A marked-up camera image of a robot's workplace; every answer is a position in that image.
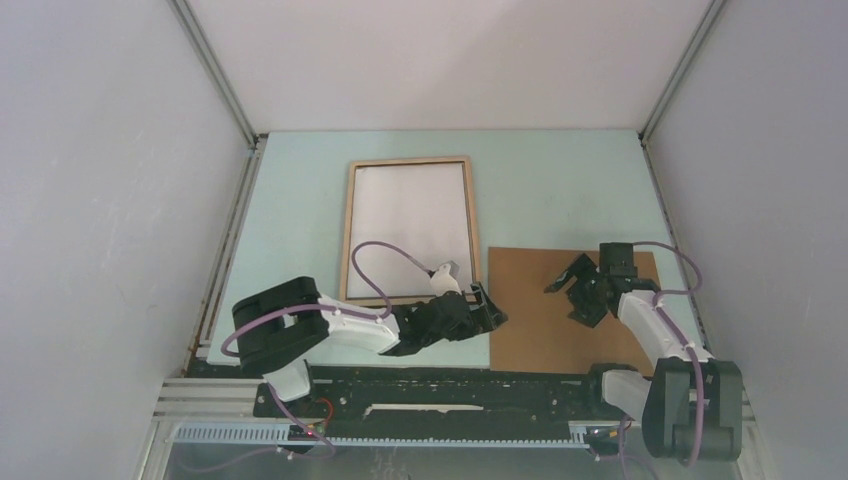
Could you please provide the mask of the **brown cardboard backing board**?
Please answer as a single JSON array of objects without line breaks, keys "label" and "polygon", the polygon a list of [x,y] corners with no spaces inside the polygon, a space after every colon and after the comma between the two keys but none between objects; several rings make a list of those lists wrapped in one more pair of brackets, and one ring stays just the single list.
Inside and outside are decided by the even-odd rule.
[{"label": "brown cardboard backing board", "polygon": [[595,327],[571,319],[563,290],[544,289],[579,250],[491,247],[488,294],[508,321],[490,334],[490,368],[502,372],[584,374],[594,364],[617,363],[653,373],[632,332],[607,314]]}]

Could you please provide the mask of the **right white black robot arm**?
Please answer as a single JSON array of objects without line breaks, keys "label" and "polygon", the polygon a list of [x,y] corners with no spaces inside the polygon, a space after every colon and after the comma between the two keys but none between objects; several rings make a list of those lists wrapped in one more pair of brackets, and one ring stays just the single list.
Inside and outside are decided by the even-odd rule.
[{"label": "right white black robot arm", "polygon": [[690,466],[700,460],[733,462],[742,450],[743,378],[732,361],[716,359],[665,310],[671,290],[640,275],[634,244],[599,246],[596,260],[582,253],[549,285],[564,291],[569,318],[594,328],[616,318],[653,365],[651,377],[623,364],[595,364],[584,381],[585,411],[606,418],[619,410],[640,423],[655,458]]}]

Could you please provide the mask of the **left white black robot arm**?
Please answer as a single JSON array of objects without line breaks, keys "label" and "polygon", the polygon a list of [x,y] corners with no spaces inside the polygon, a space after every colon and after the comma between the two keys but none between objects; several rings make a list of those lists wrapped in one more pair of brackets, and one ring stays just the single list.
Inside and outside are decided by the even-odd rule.
[{"label": "left white black robot arm", "polygon": [[316,403],[308,353],[322,344],[351,346],[380,356],[406,357],[441,341],[491,333],[508,316],[481,284],[470,295],[446,271],[428,273],[433,298],[381,309],[344,303],[321,294],[313,278],[297,277],[252,295],[232,309],[234,331],[222,343],[243,373],[258,375],[292,416]]}]

